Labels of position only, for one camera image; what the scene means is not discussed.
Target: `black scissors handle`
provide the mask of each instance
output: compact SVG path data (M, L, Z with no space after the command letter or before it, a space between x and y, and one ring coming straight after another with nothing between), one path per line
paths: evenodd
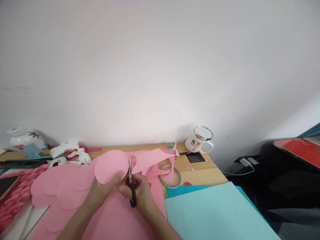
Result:
M131 189L131 192L132 192L132 200L133 200L133 202L130 200L131 207L135 208L137 206L136 189L135 189L135 187L134 187L134 185L132 183L130 184L129 178L127 178L126 184Z

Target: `teal paper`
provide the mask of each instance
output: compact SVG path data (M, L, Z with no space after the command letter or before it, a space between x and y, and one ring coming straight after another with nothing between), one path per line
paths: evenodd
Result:
M232 182L164 200L184 240L280 240Z
M175 188L175 189L168 188L168 198L179 196L189 192L198 191L208 187L210 186L179 186L178 188Z
M182 194L186 194L189 192L194 192L194 191L198 191L201 189L205 189L211 186L179 186L178 188L167 188L167 196L168 198L171 197L175 197L175 196L179 196ZM236 186L236 188L238 189L239 192L241 192L241 194L248 200L248 202L254 207L254 209L259 213L259 215L267 222L267 220L262 216L262 214L259 212L259 210L256 208L256 206L252 203L252 201L250 200L250 198L246 195L246 193L242 190L241 187Z

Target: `hand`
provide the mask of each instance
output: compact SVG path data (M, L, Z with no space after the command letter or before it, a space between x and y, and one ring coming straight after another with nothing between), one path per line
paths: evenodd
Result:
M103 205L104 201L108 198L114 187L120 182L123 176L123 171L118 172L113 179L102 185L94 178L90 191L84 200L82 206L90 211L90 213L95 214L98 209Z
M159 211L153 200L148 178L137 173L133 175L131 181L136 188L137 208L142 216L144 218L148 218L150 214L153 214L155 211ZM130 198L132 201L132 192L127 185L120 186L118 191L126 198Z

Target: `person's left hand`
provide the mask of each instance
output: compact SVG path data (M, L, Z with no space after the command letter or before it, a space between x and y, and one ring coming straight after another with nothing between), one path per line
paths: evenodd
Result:
M114 187L120 182L123 172L118 172L113 179L102 185L94 178L90 191L84 200L82 206L89 210L92 214L95 214L98 209L103 205L104 201L107 199Z

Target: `mug handle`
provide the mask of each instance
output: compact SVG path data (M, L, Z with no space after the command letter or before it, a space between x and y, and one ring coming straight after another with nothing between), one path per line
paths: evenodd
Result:
M208 154L208 153L213 149L213 143L212 143L212 142L206 142L206 144L211 145L211 149L210 149L209 151L207 151L207 152L204 152L204 151L202 151L202 149L200 149L200 152L201 152L203 155Z

